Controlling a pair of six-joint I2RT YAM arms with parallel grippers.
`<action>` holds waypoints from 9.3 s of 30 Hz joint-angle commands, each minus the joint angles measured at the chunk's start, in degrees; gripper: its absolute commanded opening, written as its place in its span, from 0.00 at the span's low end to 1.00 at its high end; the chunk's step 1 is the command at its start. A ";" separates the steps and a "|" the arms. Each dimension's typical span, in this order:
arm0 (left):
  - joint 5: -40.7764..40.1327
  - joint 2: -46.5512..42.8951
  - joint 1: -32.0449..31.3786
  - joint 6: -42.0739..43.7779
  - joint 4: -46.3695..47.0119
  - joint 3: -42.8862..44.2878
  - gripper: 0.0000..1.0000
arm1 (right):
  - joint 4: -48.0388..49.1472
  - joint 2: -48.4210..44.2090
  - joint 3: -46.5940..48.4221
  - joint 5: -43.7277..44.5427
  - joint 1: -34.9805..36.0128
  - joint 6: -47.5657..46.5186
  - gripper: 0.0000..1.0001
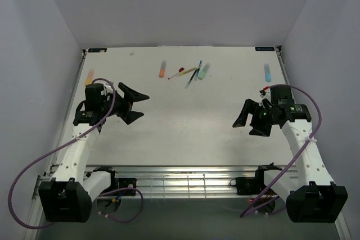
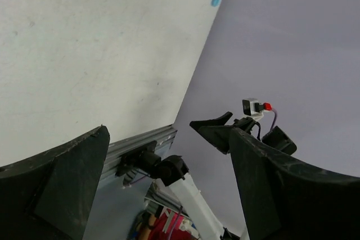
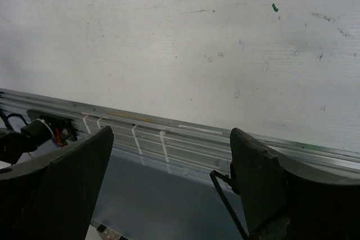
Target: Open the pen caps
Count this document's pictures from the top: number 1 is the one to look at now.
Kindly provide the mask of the blue highlighter pen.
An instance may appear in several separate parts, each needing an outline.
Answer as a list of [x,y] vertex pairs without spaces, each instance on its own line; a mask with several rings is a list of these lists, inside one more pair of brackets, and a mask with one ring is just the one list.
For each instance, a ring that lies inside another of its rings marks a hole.
[[271,71],[268,64],[264,64],[264,76],[267,83],[270,83],[272,81]]

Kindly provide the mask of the yellow highlighter pen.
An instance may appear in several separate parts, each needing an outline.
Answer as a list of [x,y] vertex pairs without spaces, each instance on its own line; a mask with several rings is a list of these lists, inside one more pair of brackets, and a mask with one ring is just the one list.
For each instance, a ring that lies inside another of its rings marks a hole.
[[92,83],[93,80],[93,76],[94,76],[95,70],[94,69],[90,69],[87,75],[87,78],[85,80],[85,86],[89,85]]

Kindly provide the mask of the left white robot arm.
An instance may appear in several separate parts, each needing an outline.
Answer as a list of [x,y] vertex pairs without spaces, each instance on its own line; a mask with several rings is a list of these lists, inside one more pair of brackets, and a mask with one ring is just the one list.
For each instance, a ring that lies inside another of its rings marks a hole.
[[132,110],[135,102],[149,99],[148,95],[118,84],[124,93],[107,90],[99,79],[85,87],[85,99],[78,104],[73,121],[73,140],[57,170],[49,181],[41,182],[38,193],[47,221],[85,223],[91,214],[92,203],[98,196],[121,196],[139,193],[135,184],[128,185],[115,177],[115,170],[102,166],[86,173],[90,152],[105,121],[110,116],[121,118],[127,125],[144,116]]

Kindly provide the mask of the orange highlighter pen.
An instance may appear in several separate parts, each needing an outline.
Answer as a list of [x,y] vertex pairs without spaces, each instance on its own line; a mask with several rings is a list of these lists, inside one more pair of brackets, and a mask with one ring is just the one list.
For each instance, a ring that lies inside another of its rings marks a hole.
[[162,60],[161,66],[160,66],[160,71],[159,71],[159,77],[160,77],[160,78],[163,78],[164,75],[165,75],[166,64],[167,64],[167,61],[166,61],[166,60]]

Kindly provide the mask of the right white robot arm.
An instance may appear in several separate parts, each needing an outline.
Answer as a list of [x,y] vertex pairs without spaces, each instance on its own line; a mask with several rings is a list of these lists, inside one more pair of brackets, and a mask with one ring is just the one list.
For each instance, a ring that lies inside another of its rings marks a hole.
[[311,116],[306,105],[293,99],[279,99],[265,105],[246,99],[233,127],[243,127],[251,115],[251,135],[267,137],[278,125],[289,144],[292,160],[283,169],[269,164],[255,172],[254,187],[260,192],[251,202],[254,207],[265,193],[273,190],[286,204],[294,223],[334,223],[348,199],[344,186],[335,184],[325,168],[314,138]]

